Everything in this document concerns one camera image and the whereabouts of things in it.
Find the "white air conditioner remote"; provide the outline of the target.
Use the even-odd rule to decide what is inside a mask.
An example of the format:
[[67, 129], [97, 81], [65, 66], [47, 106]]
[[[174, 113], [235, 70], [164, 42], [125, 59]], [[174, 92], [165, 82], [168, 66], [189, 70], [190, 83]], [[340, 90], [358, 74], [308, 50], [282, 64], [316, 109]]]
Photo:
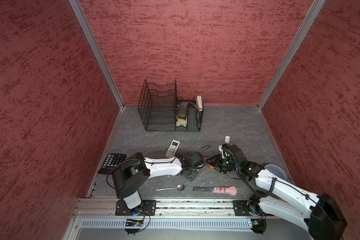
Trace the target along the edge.
[[166, 152], [166, 158], [173, 158], [178, 150], [180, 142], [177, 140], [172, 140], [171, 144]]

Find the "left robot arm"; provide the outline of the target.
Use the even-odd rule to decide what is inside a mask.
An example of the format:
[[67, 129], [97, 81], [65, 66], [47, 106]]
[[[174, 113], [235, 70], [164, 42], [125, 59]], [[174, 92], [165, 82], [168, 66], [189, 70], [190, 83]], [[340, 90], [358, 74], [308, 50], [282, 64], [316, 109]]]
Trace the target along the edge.
[[130, 211], [143, 209], [140, 187], [149, 179], [161, 176], [184, 176], [190, 182], [204, 166], [199, 152], [189, 157], [174, 156], [168, 159], [145, 158], [136, 153], [107, 172], [111, 177], [117, 198], [124, 201]]

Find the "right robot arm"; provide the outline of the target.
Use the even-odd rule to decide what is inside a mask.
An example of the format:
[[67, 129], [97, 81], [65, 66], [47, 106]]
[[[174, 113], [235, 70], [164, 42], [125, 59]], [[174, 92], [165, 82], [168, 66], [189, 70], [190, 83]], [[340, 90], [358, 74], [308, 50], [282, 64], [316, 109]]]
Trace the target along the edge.
[[206, 164], [220, 173], [235, 172], [253, 192], [247, 210], [259, 216], [260, 224], [267, 215], [293, 223], [307, 231], [313, 240], [341, 240], [348, 225], [335, 199], [303, 190], [248, 161], [236, 145], [223, 144], [220, 153], [206, 159]]

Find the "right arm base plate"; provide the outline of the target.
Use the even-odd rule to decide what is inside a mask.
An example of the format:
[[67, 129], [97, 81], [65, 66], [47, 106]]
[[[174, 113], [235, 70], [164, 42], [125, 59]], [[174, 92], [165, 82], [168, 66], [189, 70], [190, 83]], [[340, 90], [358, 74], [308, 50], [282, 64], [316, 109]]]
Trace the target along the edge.
[[273, 215], [265, 214], [254, 202], [248, 203], [247, 200], [234, 200], [233, 210], [236, 217], [273, 217]]

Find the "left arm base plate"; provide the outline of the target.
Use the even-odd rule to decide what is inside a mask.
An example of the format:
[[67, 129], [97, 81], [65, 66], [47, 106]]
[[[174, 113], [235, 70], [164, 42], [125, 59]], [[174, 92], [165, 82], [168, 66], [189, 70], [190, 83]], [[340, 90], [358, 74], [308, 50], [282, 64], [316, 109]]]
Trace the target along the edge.
[[142, 200], [141, 203], [133, 208], [129, 209], [125, 200], [118, 200], [116, 203], [116, 216], [154, 216], [156, 211], [157, 201], [155, 200]]

